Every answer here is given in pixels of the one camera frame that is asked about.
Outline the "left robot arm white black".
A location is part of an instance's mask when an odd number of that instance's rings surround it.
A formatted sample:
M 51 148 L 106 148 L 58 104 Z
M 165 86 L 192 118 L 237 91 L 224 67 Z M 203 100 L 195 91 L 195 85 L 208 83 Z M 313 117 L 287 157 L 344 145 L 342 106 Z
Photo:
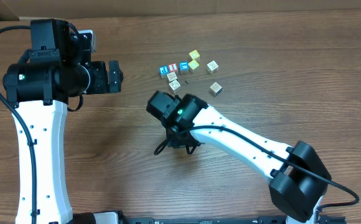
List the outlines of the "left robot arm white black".
M 69 22 L 34 20 L 32 48 L 4 78 L 19 143 L 20 196 L 16 223 L 118 223 L 118 212 L 75 214 L 68 199 L 64 129 L 68 100 L 118 93 L 118 62 L 91 60 L 95 35 Z

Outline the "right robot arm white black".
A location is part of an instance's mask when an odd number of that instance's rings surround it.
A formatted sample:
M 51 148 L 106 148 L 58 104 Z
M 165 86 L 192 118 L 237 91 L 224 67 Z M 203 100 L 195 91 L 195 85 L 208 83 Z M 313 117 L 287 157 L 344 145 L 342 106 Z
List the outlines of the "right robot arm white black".
M 259 173 L 269 185 L 272 203 L 286 214 L 286 223 L 318 223 L 319 205 L 331 175 L 309 144 L 295 146 L 264 138 L 234 123 L 204 100 L 157 91 L 146 110 L 166 130 L 155 149 L 186 149 L 191 155 L 201 144 L 215 146 Z

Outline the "natural block letter B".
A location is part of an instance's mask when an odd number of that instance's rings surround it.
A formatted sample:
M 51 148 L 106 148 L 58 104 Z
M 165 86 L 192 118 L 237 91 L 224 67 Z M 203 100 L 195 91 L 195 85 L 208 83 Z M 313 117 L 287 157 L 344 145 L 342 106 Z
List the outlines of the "natural block letter B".
M 222 86 L 220 86 L 217 82 L 214 82 L 211 86 L 210 86 L 210 91 L 213 94 L 213 96 L 217 96 L 222 92 Z

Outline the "wood block red side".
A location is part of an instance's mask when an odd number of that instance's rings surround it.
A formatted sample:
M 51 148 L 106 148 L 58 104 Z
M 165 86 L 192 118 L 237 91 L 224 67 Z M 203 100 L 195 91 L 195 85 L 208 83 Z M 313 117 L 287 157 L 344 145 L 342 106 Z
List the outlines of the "wood block red side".
M 176 94 L 178 91 L 181 90 L 181 84 L 177 80 L 170 82 L 169 86 L 173 94 Z

